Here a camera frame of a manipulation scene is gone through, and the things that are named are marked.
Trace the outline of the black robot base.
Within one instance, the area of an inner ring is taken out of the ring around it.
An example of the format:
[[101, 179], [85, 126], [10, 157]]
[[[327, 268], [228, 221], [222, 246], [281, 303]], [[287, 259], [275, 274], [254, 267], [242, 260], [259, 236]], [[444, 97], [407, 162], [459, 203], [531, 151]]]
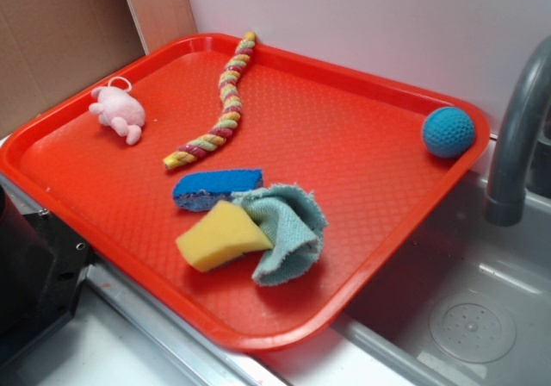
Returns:
[[76, 312], [90, 245], [53, 213], [23, 214], [1, 191], [1, 366]]

